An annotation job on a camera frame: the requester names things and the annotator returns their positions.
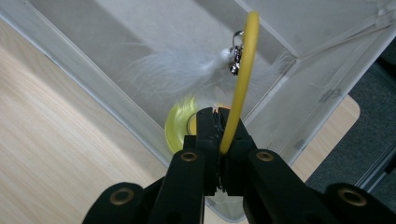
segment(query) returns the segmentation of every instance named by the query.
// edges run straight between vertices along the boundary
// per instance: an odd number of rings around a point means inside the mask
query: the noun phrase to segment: clear plastic bin
[[[258,147],[292,164],[396,34],[396,3],[385,0],[0,2],[4,21],[165,165],[172,154],[163,125],[167,111],[185,95],[164,99],[136,94],[135,84],[126,78],[133,76],[128,71],[134,71],[134,61],[158,48],[196,50],[192,57],[229,48],[247,12],[258,10],[262,27],[242,119]],[[222,90],[231,89],[232,77],[225,78],[221,83],[228,86]],[[200,90],[205,93],[200,97],[224,105],[232,97],[230,91],[219,93],[217,85]],[[240,198],[220,193],[206,200],[228,221],[244,217],[241,204]]]

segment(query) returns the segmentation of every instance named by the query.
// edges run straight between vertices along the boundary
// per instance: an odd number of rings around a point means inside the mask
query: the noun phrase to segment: screw hole
[[[196,159],[198,159],[197,154],[193,153],[193,152],[185,152],[183,154],[181,154],[180,158],[183,161],[195,161]]]
[[[134,197],[134,191],[128,188],[121,188],[110,195],[110,202],[114,205],[128,203]]]
[[[367,200],[353,189],[339,189],[338,196],[340,196],[344,202],[354,206],[362,207],[367,204]]]
[[[272,161],[274,159],[274,156],[268,152],[258,152],[256,157],[261,161]]]

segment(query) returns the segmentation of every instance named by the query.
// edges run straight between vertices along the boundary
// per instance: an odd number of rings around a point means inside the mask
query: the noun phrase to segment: brass screw
[[[198,155],[193,152],[185,152],[181,154],[180,158],[183,161],[195,161],[196,159],[198,159]]]
[[[117,189],[110,195],[110,202],[114,205],[128,203],[134,197],[134,191],[128,188]]]
[[[256,154],[256,157],[257,157],[257,159],[259,159],[261,161],[273,161],[274,160],[274,156],[273,155],[271,155],[268,152],[264,152],[264,151],[258,152]]]

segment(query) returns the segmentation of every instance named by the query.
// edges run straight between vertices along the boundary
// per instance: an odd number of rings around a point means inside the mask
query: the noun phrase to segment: floor
[[[396,59],[394,43],[391,57]],[[382,65],[375,62],[349,93],[361,107],[361,116],[308,179],[309,187],[324,191],[333,183],[356,184],[381,154],[396,143],[396,66]],[[396,213],[395,190],[393,171],[372,194]]]

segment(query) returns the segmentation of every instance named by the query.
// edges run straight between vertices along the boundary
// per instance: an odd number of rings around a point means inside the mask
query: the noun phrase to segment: transparent plastic wall
[[[258,147],[278,152],[289,164],[395,36],[394,1],[0,3],[2,20],[59,65],[164,164],[172,154],[163,125],[175,103],[190,94],[203,106],[228,105],[232,98],[233,76],[220,69],[198,80],[196,60],[191,59],[211,60],[210,55],[229,48],[251,9],[260,12],[262,27],[242,119]],[[152,64],[150,69],[163,65],[175,76],[160,82],[154,78],[154,83],[134,79],[141,71],[136,62],[152,55],[162,57],[144,61]],[[177,77],[183,73],[193,74],[189,78],[199,85]],[[172,94],[148,91],[164,80],[188,88]],[[227,221],[244,217],[238,197],[219,193],[206,205]]]

